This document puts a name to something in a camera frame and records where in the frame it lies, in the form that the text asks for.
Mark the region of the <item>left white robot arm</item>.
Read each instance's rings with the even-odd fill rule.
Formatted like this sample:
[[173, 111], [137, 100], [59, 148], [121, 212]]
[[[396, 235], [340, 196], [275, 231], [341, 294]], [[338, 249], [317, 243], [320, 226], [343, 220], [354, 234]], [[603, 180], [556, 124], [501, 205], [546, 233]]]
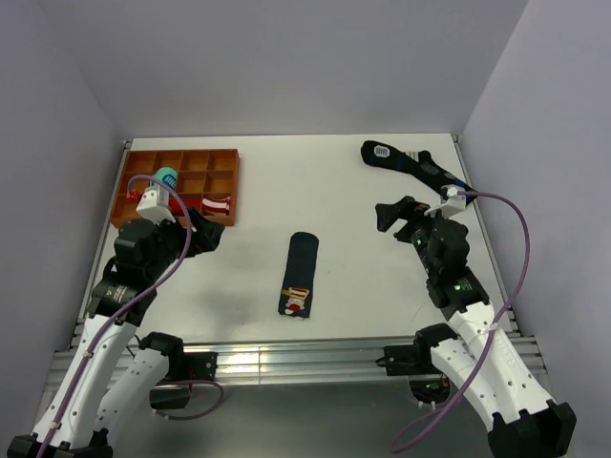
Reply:
[[9, 457], [111, 457], [116, 435], [149, 391], [182, 376], [182, 340], [152, 332], [142, 339], [132, 367], [111, 380], [159, 281], [221, 242], [221, 223], [195, 208], [188, 215], [189, 226], [175, 219], [133, 219], [120, 226], [115, 254], [92, 292], [80, 344], [60, 388], [32, 432], [11, 440]]

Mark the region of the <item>navy cartoon sock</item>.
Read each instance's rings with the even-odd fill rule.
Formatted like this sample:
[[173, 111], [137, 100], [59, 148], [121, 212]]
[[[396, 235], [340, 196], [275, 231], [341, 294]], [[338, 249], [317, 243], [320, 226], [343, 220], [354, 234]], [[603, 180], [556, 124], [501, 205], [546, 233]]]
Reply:
[[308, 232], [296, 232], [289, 241], [278, 314], [307, 319], [313, 301], [319, 239]]

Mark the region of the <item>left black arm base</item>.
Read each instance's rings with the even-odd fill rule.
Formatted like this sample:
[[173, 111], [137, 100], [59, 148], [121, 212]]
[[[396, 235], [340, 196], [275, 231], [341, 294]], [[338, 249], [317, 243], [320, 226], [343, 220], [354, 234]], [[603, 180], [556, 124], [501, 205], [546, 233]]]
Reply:
[[[151, 409], [174, 420], [195, 419], [216, 410], [224, 399], [224, 389], [216, 382], [218, 358], [219, 353], [214, 351], [185, 353], [178, 366], [150, 391]], [[217, 400], [200, 413], [183, 416], [172, 414], [172, 411], [184, 409], [190, 401], [196, 400], [196, 388], [199, 386], [213, 386], [218, 392]]]

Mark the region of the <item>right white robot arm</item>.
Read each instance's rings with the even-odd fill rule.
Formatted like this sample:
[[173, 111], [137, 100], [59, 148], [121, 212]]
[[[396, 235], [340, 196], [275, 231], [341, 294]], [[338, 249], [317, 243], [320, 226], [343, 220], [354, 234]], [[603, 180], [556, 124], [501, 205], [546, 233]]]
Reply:
[[442, 407], [421, 417], [425, 427], [409, 442], [393, 439], [391, 450], [401, 453], [424, 440], [450, 411], [466, 400], [487, 431], [495, 457], [563, 457], [577, 424], [568, 403], [557, 403], [523, 362], [499, 321], [508, 305], [495, 309], [469, 268], [468, 229], [453, 220], [465, 207], [468, 192], [458, 190], [431, 207], [404, 197], [375, 207], [376, 225], [410, 244], [427, 275], [433, 305], [445, 321], [418, 331], [412, 343], [415, 366], [438, 371], [456, 387]]

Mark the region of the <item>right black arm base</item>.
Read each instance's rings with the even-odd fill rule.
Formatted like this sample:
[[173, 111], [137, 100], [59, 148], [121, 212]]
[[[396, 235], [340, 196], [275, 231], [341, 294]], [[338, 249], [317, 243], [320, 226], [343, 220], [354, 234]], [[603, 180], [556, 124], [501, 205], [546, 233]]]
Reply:
[[389, 377], [406, 377], [411, 395], [424, 404], [442, 404], [451, 394], [449, 378], [434, 368], [414, 344], [387, 345], [375, 361]]

